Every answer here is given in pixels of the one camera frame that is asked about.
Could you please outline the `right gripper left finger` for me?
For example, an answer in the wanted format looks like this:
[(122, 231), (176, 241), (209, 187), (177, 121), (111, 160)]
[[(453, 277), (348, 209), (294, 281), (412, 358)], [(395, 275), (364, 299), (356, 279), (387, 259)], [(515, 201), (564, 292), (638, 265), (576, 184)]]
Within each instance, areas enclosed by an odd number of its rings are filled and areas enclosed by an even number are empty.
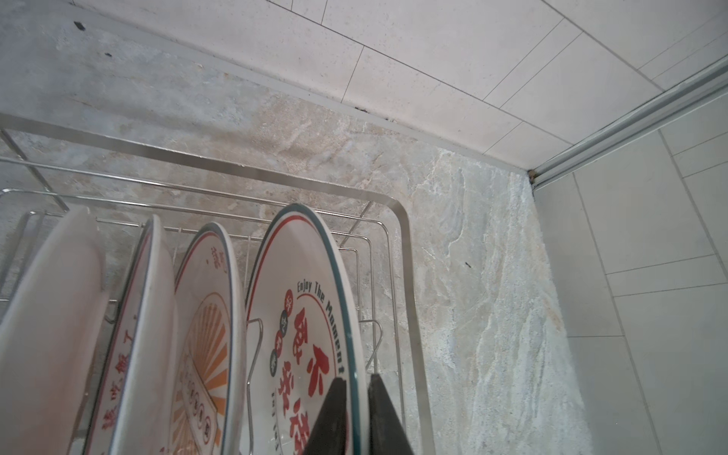
[(343, 455), (347, 447), (347, 384), (336, 377), (326, 394), (303, 455)]

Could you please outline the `red patterned plate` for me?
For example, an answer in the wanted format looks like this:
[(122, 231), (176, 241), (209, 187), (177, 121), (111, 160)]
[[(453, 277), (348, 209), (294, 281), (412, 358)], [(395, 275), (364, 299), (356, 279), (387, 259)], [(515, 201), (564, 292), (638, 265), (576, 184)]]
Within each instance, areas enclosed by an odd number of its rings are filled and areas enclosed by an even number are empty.
[(166, 452), (174, 331), (172, 258), (154, 215), (129, 267), (84, 454)]
[(229, 233), (201, 227), (174, 279), (179, 322), (171, 454), (236, 454), (245, 405), (246, 323)]

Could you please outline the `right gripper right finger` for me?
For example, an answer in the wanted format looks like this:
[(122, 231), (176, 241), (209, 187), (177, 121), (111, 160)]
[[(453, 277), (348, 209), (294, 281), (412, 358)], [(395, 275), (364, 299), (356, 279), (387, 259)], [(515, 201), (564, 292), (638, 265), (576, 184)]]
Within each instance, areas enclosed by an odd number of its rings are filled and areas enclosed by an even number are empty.
[(413, 455), (405, 430), (380, 375), (368, 387), (371, 455)]

